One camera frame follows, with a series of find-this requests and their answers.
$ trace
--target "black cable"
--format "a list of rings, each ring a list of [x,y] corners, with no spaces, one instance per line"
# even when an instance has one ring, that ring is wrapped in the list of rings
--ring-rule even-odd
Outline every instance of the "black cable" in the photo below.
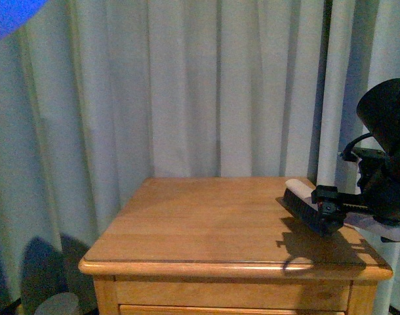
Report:
[[[357,137],[355,140],[349,142],[348,145],[344,148],[343,152],[340,154],[342,159],[344,161],[356,162],[357,158],[356,156],[351,154],[351,151],[358,142],[361,142],[362,140],[370,137],[372,137],[372,133],[365,133],[364,135],[361,135]]]

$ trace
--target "white brush handle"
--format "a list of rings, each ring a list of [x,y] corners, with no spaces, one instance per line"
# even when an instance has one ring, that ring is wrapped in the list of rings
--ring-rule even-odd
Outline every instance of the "white brush handle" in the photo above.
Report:
[[[318,210],[317,205],[311,202],[312,188],[297,179],[289,179],[286,181],[286,187],[307,205]],[[376,235],[383,236],[391,241],[400,242],[400,223],[397,226],[389,226],[379,223],[370,215],[362,215],[360,213],[348,213],[344,222]]]

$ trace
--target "wooden edge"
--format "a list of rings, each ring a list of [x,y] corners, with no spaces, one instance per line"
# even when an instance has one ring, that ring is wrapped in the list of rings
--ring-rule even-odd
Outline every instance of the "wooden edge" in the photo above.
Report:
[[[139,306],[120,305],[123,314],[136,314],[137,312],[153,313],[185,313],[187,314],[263,314],[263,315],[344,315],[344,312],[325,312],[318,310],[262,310],[255,308],[201,308],[193,306]]]
[[[79,263],[84,274],[117,276],[191,276],[224,278],[292,278],[331,280],[387,280],[393,275],[386,266],[338,266],[290,264],[230,264],[184,262],[91,262]]]

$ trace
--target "blue light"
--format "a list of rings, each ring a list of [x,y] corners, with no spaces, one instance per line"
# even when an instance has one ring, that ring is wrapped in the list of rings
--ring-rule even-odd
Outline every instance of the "blue light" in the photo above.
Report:
[[[0,0],[0,39],[15,32],[47,0]]]

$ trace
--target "robotic arm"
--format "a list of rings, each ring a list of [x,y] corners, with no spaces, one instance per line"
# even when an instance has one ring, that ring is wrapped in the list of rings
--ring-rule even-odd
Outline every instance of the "robotic arm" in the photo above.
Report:
[[[381,235],[383,242],[400,242],[400,79],[367,92],[357,105],[357,115],[370,133],[351,141],[340,155],[344,161],[358,163],[361,193],[345,194],[337,187],[319,185],[309,201],[303,185],[291,182],[287,190],[307,205],[290,203],[289,208],[322,236],[346,222]],[[368,137],[374,137],[383,150],[355,147]],[[288,192],[284,197],[288,206],[289,196]]]

